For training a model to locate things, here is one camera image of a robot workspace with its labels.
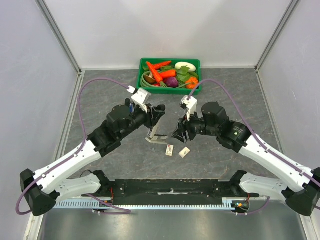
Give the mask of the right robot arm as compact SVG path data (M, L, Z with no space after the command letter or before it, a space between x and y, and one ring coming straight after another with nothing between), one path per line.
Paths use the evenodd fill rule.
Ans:
M239 170L229 184L233 196L248 193L271 197L300 215L312 215L320 199L319 168L304 166L271 147L245 124L230 120L217 102L204 104L202 117L198 117L197 103L194 97L182 98L180 106L186 114L178 120L173 138L186 143L197 135L215 137L222 147L255 161L275 175L268 178Z

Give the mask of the blue stapler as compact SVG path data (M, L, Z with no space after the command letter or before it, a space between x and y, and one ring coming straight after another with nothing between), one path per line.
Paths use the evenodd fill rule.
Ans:
M125 99L124 105L129 108L130 113L133 113L133 112L134 112L134 105L133 105L133 103L131 102L131 99L130 99L130 98L126 98L126 99Z

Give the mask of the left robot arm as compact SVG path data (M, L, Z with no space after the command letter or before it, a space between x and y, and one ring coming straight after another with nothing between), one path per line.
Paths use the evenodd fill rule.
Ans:
M20 173L21 199L29 206L29 213L38 217L50 211L57 203L85 194L106 196L110 191L109 179L101 170L88 176L69 179L81 168L102 159L121 146L128 135L145 126L155 127L165 115L166 107L147 104L144 108L135 104L117 105L102 124L75 149L39 170L25 169Z

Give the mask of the beige stapler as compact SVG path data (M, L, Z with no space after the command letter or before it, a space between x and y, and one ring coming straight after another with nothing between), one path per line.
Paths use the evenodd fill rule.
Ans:
M149 129L148 134L145 137L145 140L151 144L167 145L168 136L164 134L157 134L159 125L160 121L155 126Z

